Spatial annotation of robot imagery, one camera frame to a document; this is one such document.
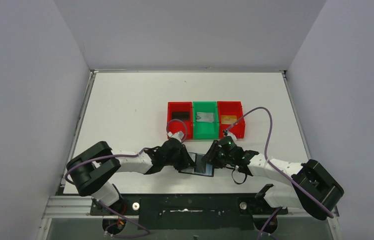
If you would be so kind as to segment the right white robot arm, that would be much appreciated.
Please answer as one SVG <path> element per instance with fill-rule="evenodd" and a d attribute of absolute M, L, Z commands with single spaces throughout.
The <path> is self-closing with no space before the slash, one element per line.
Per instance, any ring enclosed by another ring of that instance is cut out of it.
<path fill-rule="evenodd" d="M 255 150 L 244 150 L 230 137 L 212 142 L 203 161 L 215 168 L 233 167 L 251 177 L 264 177 L 286 185 L 260 192 L 272 208 L 299 208 L 318 220 L 333 218 L 333 209 L 344 195 L 344 189 L 316 160 L 305 163 L 267 159 Z"/>

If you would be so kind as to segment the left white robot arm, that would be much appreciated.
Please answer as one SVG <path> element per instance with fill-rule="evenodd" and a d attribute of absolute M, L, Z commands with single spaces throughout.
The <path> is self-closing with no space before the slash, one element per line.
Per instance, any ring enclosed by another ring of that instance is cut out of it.
<path fill-rule="evenodd" d="M 117 187 L 109 182 L 115 173 L 151 175 L 166 166 L 177 171 L 196 166 L 185 144 L 177 138 L 172 137 L 161 146 L 145 147 L 138 153 L 118 154 L 112 154 L 108 143 L 100 141 L 67 163 L 64 178 L 80 196 L 91 196 L 110 207 L 121 201 Z"/>

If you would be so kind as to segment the dark card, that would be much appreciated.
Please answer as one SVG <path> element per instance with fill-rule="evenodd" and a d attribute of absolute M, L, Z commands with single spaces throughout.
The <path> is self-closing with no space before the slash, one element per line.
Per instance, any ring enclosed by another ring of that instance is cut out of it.
<path fill-rule="evenodd" d="M 195 156 L 195 168 L 194 173 L 198 175 L 206 175 L 207 174 L 207 164 L 205 161 L 202 160 L 202 154 L 196 154 Z"/>

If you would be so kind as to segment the green bin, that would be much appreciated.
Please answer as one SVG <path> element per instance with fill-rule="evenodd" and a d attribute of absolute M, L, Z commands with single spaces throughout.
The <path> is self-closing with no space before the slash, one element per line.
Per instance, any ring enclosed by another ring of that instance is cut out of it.
<path fill-rule="evenodd" d="M 215 121 L 196 122 L 196 112 L 214 113 Z M 219 138 L 218 108 L 215 101 L 194 101 L 193 102 L 193 139 L 215 140 Z"/>

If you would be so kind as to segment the black leather card holder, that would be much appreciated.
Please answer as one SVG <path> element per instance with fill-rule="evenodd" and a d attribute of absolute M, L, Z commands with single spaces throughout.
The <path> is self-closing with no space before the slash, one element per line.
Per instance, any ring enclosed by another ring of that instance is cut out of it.
<path fill-rule="evenodd" d="M 203 160 L 203 157 L 204 157 L 203 154 L 189 152 L 189 156 L 194 161 L 195 167 L 189 167 L 189 168 L 180 170 L 179 173 L 197 175 L 197 176 L 203 176 L 203 177 L 214 176 L 214 167 L 211 164 L 208 164 L 205 160 Z"/>

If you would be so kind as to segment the red bin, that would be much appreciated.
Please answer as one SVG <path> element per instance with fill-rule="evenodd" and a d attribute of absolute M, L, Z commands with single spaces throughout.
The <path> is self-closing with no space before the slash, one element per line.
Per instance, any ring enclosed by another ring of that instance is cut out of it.
<path fill-rule="evenodd" d="M 217 108 L 219 122 L 221 115 L 236 115 L 238 119 L 243 116 L 243 109 L 240 101 L 218 101 Z M 223 131 L 229 126 L 230 125 L 219 123 L 219 138 L 223 137 Z M 233 133 L 236 138 L 243 139 L 245 135 L 245 127 L 245 120 L 241 119 L 229 130 L 229 132 Z"/>
<path fill-rule="evenodd" d="M 190 120 L 171 119 L 172 112 L 189 112 Z M 173 101 L 167 104 L 167 131 L 176 133 L 182 131 L 186 140 L 193 139 L 193 104 L 192 102 Z"/>

